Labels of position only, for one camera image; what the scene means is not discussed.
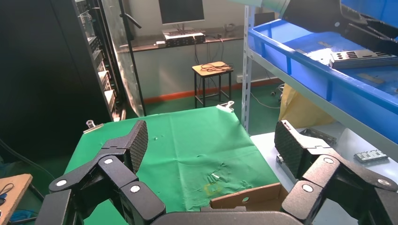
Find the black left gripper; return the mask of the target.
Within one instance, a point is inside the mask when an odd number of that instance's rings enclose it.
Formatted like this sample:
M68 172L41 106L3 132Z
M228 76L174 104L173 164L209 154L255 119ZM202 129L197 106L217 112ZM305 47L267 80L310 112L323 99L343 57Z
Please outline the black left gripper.
M314 33L339 33L373 52L398 55L397 27L360 13L340 0L291 0L282 19Z

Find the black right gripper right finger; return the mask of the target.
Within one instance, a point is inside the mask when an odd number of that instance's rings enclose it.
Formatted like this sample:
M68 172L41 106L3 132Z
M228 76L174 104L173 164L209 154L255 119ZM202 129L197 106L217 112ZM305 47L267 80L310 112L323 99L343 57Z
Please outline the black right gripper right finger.
M282 211L311 224L324 202L339 204L360 225L398 222L398 186L393 180L350 162L324 140L300 134L288 121L278 121L275 147L297 182Z

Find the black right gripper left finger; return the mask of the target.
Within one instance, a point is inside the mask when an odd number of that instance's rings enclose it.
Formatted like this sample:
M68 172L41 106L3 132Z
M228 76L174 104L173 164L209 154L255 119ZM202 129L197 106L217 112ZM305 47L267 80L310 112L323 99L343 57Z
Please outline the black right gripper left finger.
M51 182L35 224L82 225L108 200L128 224L153 223L166 207L137 176L147 145L144 120L127 135L107 140L91 161Z

